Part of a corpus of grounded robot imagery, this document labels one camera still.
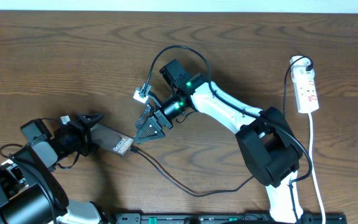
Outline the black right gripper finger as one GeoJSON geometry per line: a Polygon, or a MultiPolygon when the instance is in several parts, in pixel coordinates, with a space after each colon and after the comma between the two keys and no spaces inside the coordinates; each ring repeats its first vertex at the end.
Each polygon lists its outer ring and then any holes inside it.
{"type": "Polygon", "coordinates": [[[140,129],[145,123],[146,119],[150,116],[150,111],[152,110],[152,105],[147,103],[143,112],[141,113],[139,119],[137,120],[135,127],[136,129],[140,129]]]}
{"type": "Polygon", "coordinates": [[[142,142],[161,139],[165,137],[161,125],[158,124],[154,116],[148,117],[145,122],[137,129],[134,141],[137,144],[142,142]]]}

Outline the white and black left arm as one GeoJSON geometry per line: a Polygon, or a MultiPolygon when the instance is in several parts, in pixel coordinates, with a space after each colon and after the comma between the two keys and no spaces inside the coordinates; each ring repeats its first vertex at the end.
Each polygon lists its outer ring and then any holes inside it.
{"type": "Polygon", "coordinates": [[[98,150],[91,128],[103,114],[62,116],[50,132],[44,118],[21,126],[27,144],[6,154],[0,165],[0,223],[112,223],[94,202],[70,200],[53,176],[71,154],[88,156],[98,150]]]}

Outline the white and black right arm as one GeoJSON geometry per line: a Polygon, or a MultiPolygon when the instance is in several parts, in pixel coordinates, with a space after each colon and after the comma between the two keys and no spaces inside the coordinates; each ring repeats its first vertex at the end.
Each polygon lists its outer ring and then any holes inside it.
{"type": "Polygon", "coordinates": [[[283,114],[276,108],[262,110],[242,103],[215,82],[199,73],[191,75],[177,60],[160,69],[173,94],[160,101],[149,84],[134,93],[134,99],[147,103],[136,123],[137,143],[164,138],[163,128],[171,129],[173,120],[188,108],[204,113],[235,134],[243,160],[252,176],[266,187],[270,216],[276,222],[296,223],[303,214],[294,180],[303,151],[295,141],[283,114]]]}

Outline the white power strip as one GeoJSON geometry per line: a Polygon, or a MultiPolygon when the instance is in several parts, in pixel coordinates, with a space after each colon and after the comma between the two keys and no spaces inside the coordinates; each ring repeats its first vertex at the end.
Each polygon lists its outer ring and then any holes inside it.
{"type": "Polygon", "coordinates": [[[290,71],[298,112],[309,114],[318,110],[319,103],[312,60],[301,55],[293,56],[290,59],[290,71]]]}

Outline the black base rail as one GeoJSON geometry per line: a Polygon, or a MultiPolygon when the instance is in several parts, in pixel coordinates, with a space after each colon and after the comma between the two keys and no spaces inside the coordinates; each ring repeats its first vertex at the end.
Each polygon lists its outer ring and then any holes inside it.
{"type": "Polygon", "coordinates": [[[302,223],[302,224],[347,224],[345,215],[321,215],[293,212],[272,216],[269,212],[259,213],[116,213],[117,224],[220,224],[220,223],[302,223]]]}

